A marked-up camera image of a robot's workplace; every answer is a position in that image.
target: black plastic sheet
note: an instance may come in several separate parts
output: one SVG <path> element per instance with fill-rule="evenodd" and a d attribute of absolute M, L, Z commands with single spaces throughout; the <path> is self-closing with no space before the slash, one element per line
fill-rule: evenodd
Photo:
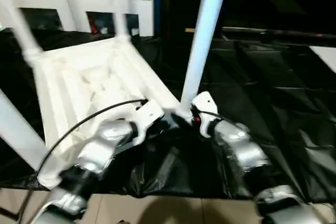
<path fill-rule="evenodd" d="M 77 32 L 35 35 L 46 50 L 108 38 Z M 179 99 L 190 46 L 165 46 L 158 38 L 133 42 Z M 0 45 L 1 89 L 42 136 L 32 73 L 11 34 L 0 33 Z M 254 141 L 307 200 L 329 201 L 322 187 L 336 199 L 336 76 L 309 47 L 215 40 L 200 86 L 205 90 L 222 115 L 249 128 Z M 248 198 L 233 181 L 223 152 L 186 127 L 163 131 L 120 154 L 99 192 Z M 162 131 L 165 125 L 157 128 Z M 0 164 L 2 187 L 27 186 L 32 170 L 3 141 Z"/>

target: floor tile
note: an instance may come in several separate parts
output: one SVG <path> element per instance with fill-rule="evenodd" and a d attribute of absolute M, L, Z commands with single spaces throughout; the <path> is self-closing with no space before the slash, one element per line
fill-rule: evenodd
<path fill-rule="evenodd" d="M 18 212 L 20 206 L 26 196 L 26 190 L 11 190 L 11 189 L 2 189 L 0 190 L 0 206 L 11 211 Z M 39 209 L 39 207 L 44 202 L 47 197 L 46 191 L 36 191 L 34 192 L 27 210 L 24 216 L 24 223 L 27 222 Z M 88 211 L 84 215 L 83 219 L 80 221 L 80 224 L 94 224 L 97 218 L 98 209 L 100 205 L 101 195 L 93 195 L 88 202 Z M 13 223 L 6 217 L 0 216 L 1 224 Z"/>
<path fill-rule="evenodd" d="M 203 199 L 205 224 L 260 224 L 253 202 Z"/>
<path fill-rule="evenodd" d="M 202 224 L 202 202 L 197 198 L 103 195 L 96 224 Z"/>

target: robotic arm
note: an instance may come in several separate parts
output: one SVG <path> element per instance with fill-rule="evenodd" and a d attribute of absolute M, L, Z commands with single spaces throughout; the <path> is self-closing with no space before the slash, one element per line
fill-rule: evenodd
<path fill-rule="evenodd" d="M 198 111 L 217 114 L 208 92 L 192 103 Z M 200 113 L 200 133 L 222 147 L 236 179 L 242 181 L 255 199 L 256 208 L 266 224 L 322 224 L 323 221 L 290 186 L 287 176 L 276 171 L 260 146 L 254 143 L 243 125 L 235 125 Z"/>
<path fill-rule="evenodd" d="M 73 164 L 60 173 L 60 184 L 49 193 L 31 223 L 70 224 L 81 219 L 96 186 L 120 152 L 118 147 L 127 150 L 125 146 L 142 143 L 147 129 L 163 115 L 162 108 L 151 100 L 129 120 L 103 121 Z"/>
<path fill-rule="evenodd" d="M 276 172 L 243 125 L 201 113 L 217 113 L 217 106 L 208 92 L 199 94 L 192 104 L 200 112 L 200 133 L 222 147 L 235 179 L 242 181 L 254 197 L 262 223 L 323 224 L 313 209 L 291 188 L 289 179 Z M 128 121 L 102 122 L 74 163 L 61 172 L 61 183 L 50 192 L 32 223 L 70 224 L 81 219 L 89 198 L 109 169 L 118 147 L 142 143 L 146 130 L 163 115 L 160 106 L 149 101 Z"/>

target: white pole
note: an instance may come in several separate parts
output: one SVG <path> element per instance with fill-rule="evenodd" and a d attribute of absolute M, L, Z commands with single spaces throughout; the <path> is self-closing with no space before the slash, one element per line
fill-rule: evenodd
<path fill-rule="evenodd" d="M 15 7 L 12 0 L 0 0 L 0 6 L 5 10 L 4 14 L 12 23 L 15 37 L 23 50 L 25 60 L 30 63 L 30 60 L 37 57 L 42 50 L 36 43 L 26 19 L 21 11 Z"/>
<path fill-rule="evenodd" d="M 184 111 L 190 110 L 190 104 L 197 95 L 222 2 L 223 0 L 201 0 L 181 98 L 181 108 Z"/>
<path fill-rule="evenodd" d="M 22 159 L 37 170 L 48 149 L 42 139 L 0 90 L 0 136 Z M 51 156 L 42 170 L 39 181 L 48 188 L 58 182 L 58 173 L 65 162 Z"/>
<path fill-rule="evenodd" d="M 116 37 L 119 38 L 129 38 L 129 33 L 127 31 L 127 26 L 126 26 L 126 18 L 125 15 L 122 11 L 122 5 L 121 5 L 121 0 L 112 0 L 113 4 L 115 6 L 115 12 L 113 14 L 114 20 L 114 30 L 116 33 Z"/>

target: black cable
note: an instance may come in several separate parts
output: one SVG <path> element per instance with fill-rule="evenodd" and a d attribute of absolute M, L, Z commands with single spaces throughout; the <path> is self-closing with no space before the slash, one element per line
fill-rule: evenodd
<path fill-rule="evenodd" d="M 221 120 L 226 120 L 226 121 L 229 121 L 231 122 L 230 120 L 226 119 L 224 116 L 222 115 L 219 115 L 219 114 L 216 114 L 216 113 L 213 113 L 213 112 L 210 112 L 210 111 L 197 111 L 198 113 L 204 113 L 204 114 L 208 114 L 208 115 L 213 115 Z M 308 172 L 310 174 L 310 176 L 312 176 L 314 178 L 314 180 L 317 182 L 317 184 L 321 187 L 321 189 L 324 191 L 324 194 L 325 196 L 327 197 L 328 201 L 330 202 L 330 204 L 332 205 L 332 209 L 333 209 L 333 213 L 334 213 L 334 217 L 336 218 L 336 204 L 333 202 L 332 200 L 332 194 L 331 194 L 331 191 L 329 191 L 328 187 L 322 182 L 322 180 L 319 178 L 318 175 L 316 175 L 312 169 L 310 169 L 308 167 L 308 165 L 305 164 L 304 161 L 302 161 L 299 157 L 293 155 L 294 158 L 301 164 L 301 166 L 303 167 L 303 169 L 306 170 L 306 172 Z"/>
<path fill-rule="evenodd" d="M 87 121 L 91 120 L 92 118 L 96 117 L 97 115 L 107 111 L 107 110 L 111 110 L 113 108 L 125 105 L 125 104 L 129 104 L 129 103 L 135 103 L 135 102 L 146 102 L 146 99 L 136 99 L 136 100 L 130 100 L 130 101 L 125 101 L 125 102 L 121 102 L 112 106 L 108 106 L 100 111 L 95 112 L 94 114 L 88 116 L 87 118 L 83 119 L 82 121 L 76 123 L 73 127 L 71 127 L 53 146 L 52 148 L 49 150 L 49 152 L 47 153 L 47 155 L 43 158 L 37 172 L 33 175 L 33 181 L 37 180 L 37 177 L 39 175 L 39 173 L 41 172 L 45 162 L 48 160 L 49 156 L 52 154 L 52 152 L 55 150 L 55 148 L 72 132 L 74 131 L 76 128 L 78 128 L 79 126 L 81 126 L 82 124 L 86 123 Z M 33 195 L 33 183 L 31 183 L 31 187 L 28 191 L 28 194 L 25 197 L 24 202 L 21 205 L 21 208 L 19 210 L 19 220 L 18 220 L 18 224 L 22 224 L 22 220 L 23 220 L 23 216 L 25 214 L 25 210 L 28 206 L 28 203 Z"/>

